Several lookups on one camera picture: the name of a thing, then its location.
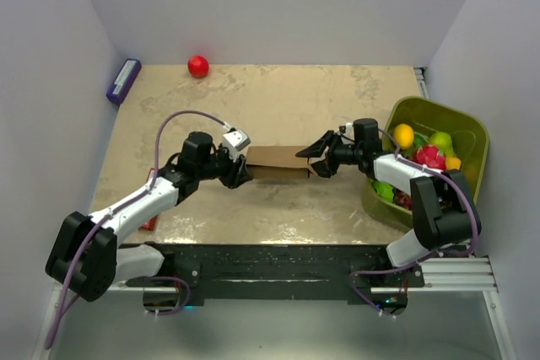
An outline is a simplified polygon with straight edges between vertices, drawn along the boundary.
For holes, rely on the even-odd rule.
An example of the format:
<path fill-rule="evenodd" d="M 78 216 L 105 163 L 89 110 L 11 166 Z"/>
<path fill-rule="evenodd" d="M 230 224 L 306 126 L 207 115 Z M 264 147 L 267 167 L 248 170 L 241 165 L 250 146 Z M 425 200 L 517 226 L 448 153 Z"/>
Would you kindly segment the brown cardboard box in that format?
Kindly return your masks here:
<path fill-rule="evenodd" d="M 305 146 L 251 146 L 246 167 L 254 180 L 304 180 L 315 172 L 308 158 L 299 158 Z"/>

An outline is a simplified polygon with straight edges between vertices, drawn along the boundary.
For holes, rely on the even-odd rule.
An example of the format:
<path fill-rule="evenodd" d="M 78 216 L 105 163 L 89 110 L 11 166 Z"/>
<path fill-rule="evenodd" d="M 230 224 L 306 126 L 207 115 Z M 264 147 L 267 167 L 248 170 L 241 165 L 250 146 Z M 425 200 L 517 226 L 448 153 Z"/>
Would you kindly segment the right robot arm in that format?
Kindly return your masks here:
<path fill-rule="evenodd" d="M 382 133 L 376 120 L 358 119 L 325 132 L 296 156 L 310 159 L 312 170 L 322 178 L 334 176 L 342 165 L 352 165 L 411 197 L 413 228 L 386 247 L 388 258 L 375 267 L 378 281 L 393 287 L 406 276 L 406 269 L 435 255 L 473 253 L 481 221 L 460 170 L 432 169 L 397 151 L 385 151 Z"/>

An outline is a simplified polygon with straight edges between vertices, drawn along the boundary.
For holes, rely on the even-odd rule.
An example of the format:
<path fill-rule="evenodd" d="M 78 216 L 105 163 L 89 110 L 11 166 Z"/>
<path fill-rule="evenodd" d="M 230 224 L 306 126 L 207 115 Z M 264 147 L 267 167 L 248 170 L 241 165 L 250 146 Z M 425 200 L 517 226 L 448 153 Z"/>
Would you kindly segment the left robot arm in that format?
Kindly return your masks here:
<path fill-rule="evenodd" d="M 250 138 L 231 130 L 214 145 L 206 132 L 192 132 L 179 153 L 157 175 L 117 203 L 83 215 L 69 214 L 46 262 L 46 274 L 88 302 L 109 286 L 147 277 L 156 286 L 169 284 L 175 266 L 152 246 L 124 248 L 122 243 L 143 224 L 178 206 L 204 180 L 219 180 L 235 189 L 251 180 L 243 150 Z"/>

